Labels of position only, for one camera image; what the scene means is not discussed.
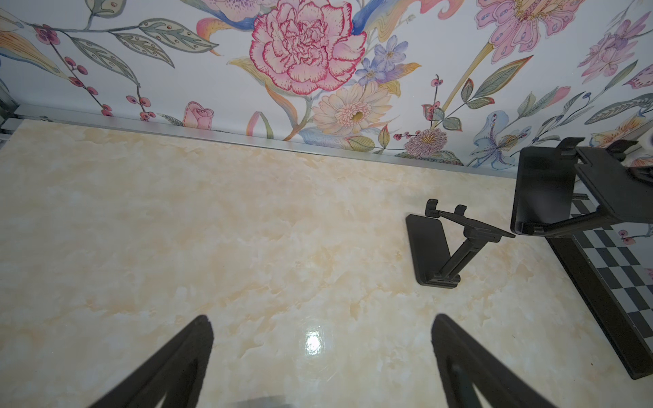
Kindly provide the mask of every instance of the green leaf illustration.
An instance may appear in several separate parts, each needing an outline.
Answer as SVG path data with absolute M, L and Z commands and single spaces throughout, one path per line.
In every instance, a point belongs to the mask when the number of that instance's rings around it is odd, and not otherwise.
M 354 151 L 370 151 L 374 149 L 374 141 L 367 136 L 362 136 L 361 134 L 357 136 L 347 136 L 345 137 L 345 140 Z
M 270 122 L 268 122 L 268 118 L 265 117 L 263 112 L 261 112 L 261 120 L 263 120 L 263 124 L 265 125 L 265 136 L 268 139 L 274 139 L 274 132 L 272 132 L 272 127 L 270 126 Z
M 540 126 L 539 130 L 537 131 L 537 134 L 540 134 L 544 130 L 544 128 L 557 117 L 558 116 L 554 116 L 553 118 L 548 118 L 547 120 L 545 120 L 544 123 L 542 123 L 542 126 Z
M 390 143 L 390 132 L 388 132 L 388 125 L 385 125 L 379 132 L 379 143 L 385 149 Z
M 91 14 L 102 18 L 118 17 L 125 8 L 127 0 L 86 0 Z
M 583 109 L 579 110 L 578 112 L 576 112 L 573 115 L 569 116 L 567 119 L 560 122 L 560 124 L 558 126 L 566 125 L 567 123 L 569 123 L 571 121 L 575 121 L 576 119 L 578 119 L 582 115 L 585 115 L 585 113 L 589 112 L 589 110 L 592 109 L 593 107 L 594 107 L 594 105 L 591 105 L 591 106 L 588 106 L 586 108 L 583 108 Z
M 462 124 L 460 123 L 460 119 L 452 118 L 451 116 L 449 118 L 445 118 L 442 121 L 442 126 L 448 131 L 462 131 Z
M 467 106 L 469 106 L 470 109 L 478 109 L 484 107 L 485 105 L 491 105 L 493 103 L 494 103 L 493 98 L 483 97 L 478 99 L 472 99 L 471 101 L 467 102 Z
M 150 18 L 140 23 L 138 28 L 179 51 L 200 53 L 217 47 L 217 44 L 203 39 L 183 25 L 165 18 Z
M 113 33 L 113 35 L 130 50 L 148 57 L 160 59 L 174 68 L 174 64 L 168 54 L 156 42 L 150 41 L 147 37 L 131 33 Z
M 585 122 L 586 125 L 595 123 L 607 118 L 611 118 L 615 115 L 620 114 L 624 110 L 634 108 L 636 106 L 650 107 L 653 104 L 653 93 L 645 93 L 637 98 L 632 98 L 630 101 L 623 101 L 613 103 L 608 105 L 605 108 L 601 109 L 599 112 L 596 112 L 590 119 Z
M 515 77 L 515 75 L 517 75 L 519 70 L 532 57 L 533 56 L 531 55 L 530 57 L 518 59 L 494 71 L 494 73 L 490 75 L 485 81 L 483 81 L 481 86 L 479 86 L 479 89 L 476 91 L 474 98 L 486 97 L 500 91 L 504 86 L 508 84 L 508 82 L 510 82 Z
M 104 68 L 110 71 L 114 71 L 117 74 L 121 74 L 122 76 L 134 82 L 136 86 L 140 86 L 134 72 L 116 54 L 112 53 L 111 51 L 107 50 L 102 46 L 95 44 L 94 42 L 85 39 L 78 39 L 78 38 L 71 37 L 71 40 L 72 43 L 75 44 L 75 46 L 79 48 L 79 50 L 84 55 L 92 59 L 93 62 L 103 66 Z
M 517 114 L 521 118 L 524 115 L 524 112 L 529 110 L 531 107 L 533 107 L 533 104 L 535 104 L 535 95 L 533 93 L 529 93 L 526 99 L 524 99 L 524 102 L 522 102 L 521 105 L 517 108 Z
M 170 122 L 171 124 L 173 124 L 175 126 L 183 126 L 182 121 L 180 121 L 179 119 L 174 118 L 174 117 L 172 117 L 170 115 L 159 114 L 159 116 L 161 116 L 163 119 L 167 120 L 168 122 Z
M 548 142 L 549 140 L 560 141 L 560 136 L 546 136 L 546 137 L 543 137 L 542 139 L 538 140 L 537 142 L 533 142 L 533 144 L 537 145 L 537 144 L 540 144 L 540 143 Z
M 462 91 L 460 91 L 460 97 L 462 98 L 463 102 L 467 102 L 470 99 L 471 92 L 474 90 L 474 82 L 471 79 L 467 79 L 467 82 L 465 82 L 465 85 L 462 87 Z
M 447 165 L 462 166 L 462 161 L 460 161 L 460 159 L 456 157 L 456 155 L 452 151 L 449 150 L 437 151 L 428 157 L 416 157 L 406 152 L 399 153 L 395 155 L 395 157 L 402 157 L 404 159 L 425 160 L 425 161 L 431 161 L 435 163 L 445 163 Z
M 573 105 L 573 103 L 576 102 L 576 99 L 578 99 L 579 97 L 581 97 L 581 95 L 582 95 L 583 93 L 585 93 L 585 91 L 579 93 L 578 95 L 576 95 L 576 96 L 574 96 L 573 98 L 569 99 L 569 100 L 567 101 L 567 103 L 565 103 L 565 106 L 562 108 L 562 114 L 563 114 L 563 115 L 566 114 L 567 111 L 569 111 L 569 109 L 571 108 L 571 105 Z
M 615 75 L 614 78 L 612 78 L 612 80 L 610 80 L 610 82 L 608 82 L 608 84 L 605 86 L 604 91 L 607 91 L 608 89 L 612 88 L 612 87 L 615 86 L 617 83 L 621 82 L 621 80 L 626 79 L 626 77 L 628 76 L 628 74 L 629 74 L 633 69 L 635 69 L 635 66 L 637 65 L 637 61 L 639 61 L 639 60 L 636 60 L 636 61 L 633 62 L 632 64 L 628 65 L 626 68 L 624 68 L 624 69 L 622 69 L 621 71 L 619 71 L 619 73 L 618 73 L 617 75 Z
M 433 111 L 433 120 L 443 120 L 445 118 L 445 111 L 440 108 L 436 108 Z
M 544 109 L 544 107 L 548 105 L 549 102 L 553 100 L 553 98 L 555 98 L 556 92 L 558 92 L 559 88 L 560 88 L 559 86 L 556 86 L 556 89 L 553 89 L 551 92 L 541 97 L 540 100 L 537 101 L 529 110 L 524 112 L 524 118 L 528 116 L 533 116 L 534 114 L 538 113 L 540 110 Z

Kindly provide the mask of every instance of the purple flower illustration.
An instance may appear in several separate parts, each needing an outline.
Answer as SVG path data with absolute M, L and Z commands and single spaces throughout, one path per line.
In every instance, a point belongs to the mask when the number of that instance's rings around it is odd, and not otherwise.
M 374 47 L 373 63 L 377 65 L 379 71 L 392 71 L 395 64 L 406 59 L 404 51 L 407 49 L 408 42 L 403 41 L 397 44 L 397 36 L 393 35 L 385 47 L 380 44 Z
M 644 21 L 649 15 L 650 12 L 647 12 L 632 25 L 630 20 L 624 20 L 614 34 L 607 33 L 596 45 L 590 47 L 587 58 L 578 64 L 579 67 L 590 64 L 582 74 L 587 77 L 583 81 L 584 84 L 600 74 L 614 75 L 620 63 L 635 55 L 634 52 L 629 53 L 629 51 L 637 44 L 637 41 L 630 40 L 646 27 Z
M 376 81 L 381 84 L 385 79 L 385 72 L 379 69 L 379 66 L 376 63 L 370 62 L 368 58 L 363 59 L 363 69 L 356 71 L 356 75 L 362 76 L 362 78 L 358 80 L 360 85 L 365 85 L 369 81 Z
M 413 137 L 408 143 L 404 144 L 404 149 L 418 159 L 429 157 L 433 153 L 442 150 L 447 144 L 447 133 L 440 129 L 427 129 L 421 131 Z

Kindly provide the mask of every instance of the black bracket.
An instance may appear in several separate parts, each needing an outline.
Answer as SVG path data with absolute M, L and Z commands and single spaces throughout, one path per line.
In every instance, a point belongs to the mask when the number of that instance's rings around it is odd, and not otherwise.
M 653 169 L 627 169 L 620 162 L 637 142 L 617 140 L 608 148 L 578 147 L 565 138 L 555 148 L 528 147 L 519 157 L 511 230 L 562 237 L 615 223 L 653 221 Z M 569 218 L 576 177 L 598 201 L 596 211 Z
M 460 271 L 488 242 L 501 237 L 514 238 L 510 232 L 464 216 L 467 207 L 459 205 L 453 213 L 437 209 L 438 200 L 426 203 L 426 217 L 408 215 L 406 227 L 413 254 L 415 277 L 420 285 L 453 289 L 460 282 Z M 449 253 L 447 237 L 437 218 L 446 218 L 465 227 L 467 240 L 453 255 Z

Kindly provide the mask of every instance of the beige marble surface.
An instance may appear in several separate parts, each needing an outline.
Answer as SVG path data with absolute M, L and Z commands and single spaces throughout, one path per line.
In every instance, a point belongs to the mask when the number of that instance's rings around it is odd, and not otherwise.
M 25 121 L 0 151 L 0 405 L 85 407 L 204 313 L 201 407 L 444 407 L 447 313 L 560 407 L 650 407 L 544 239 L 488 244 L 457 289 L 415 282 L 408 213 L 438 198 L 508 229 L 513 188 Z

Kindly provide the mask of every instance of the checkered board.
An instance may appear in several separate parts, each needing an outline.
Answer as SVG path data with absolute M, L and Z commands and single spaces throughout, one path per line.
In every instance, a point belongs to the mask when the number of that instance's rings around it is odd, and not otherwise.
M 594 212 L 590 200 L 574 199 L 571 216 Z M 639 264 L 612 227 L 573 235 L 653 354 L 653 278 Z

